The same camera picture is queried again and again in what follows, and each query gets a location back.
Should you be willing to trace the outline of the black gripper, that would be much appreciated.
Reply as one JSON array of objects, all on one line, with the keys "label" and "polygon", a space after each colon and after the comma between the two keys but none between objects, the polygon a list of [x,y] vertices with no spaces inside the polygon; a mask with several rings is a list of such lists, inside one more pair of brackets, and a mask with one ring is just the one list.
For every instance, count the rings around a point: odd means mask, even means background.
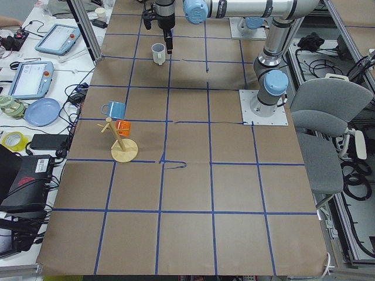
[{"label": "black gripper", "polygon": [[175,0],[156,0],[154,11],[158,26],[163,30],[166,52],[167,54],[172,54],[173,35],[171,29],[175,26]]}]

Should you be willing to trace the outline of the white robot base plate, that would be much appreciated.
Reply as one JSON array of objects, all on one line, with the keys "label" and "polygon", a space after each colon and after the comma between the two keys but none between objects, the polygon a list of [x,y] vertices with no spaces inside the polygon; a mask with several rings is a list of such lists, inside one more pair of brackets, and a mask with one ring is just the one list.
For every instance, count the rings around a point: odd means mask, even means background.
[{"label": "white robot base plate", "polygon": [[288,126],[284,103],[264,105],[258,100],[258,90],[240,90],[242,119],[245,125]]}]

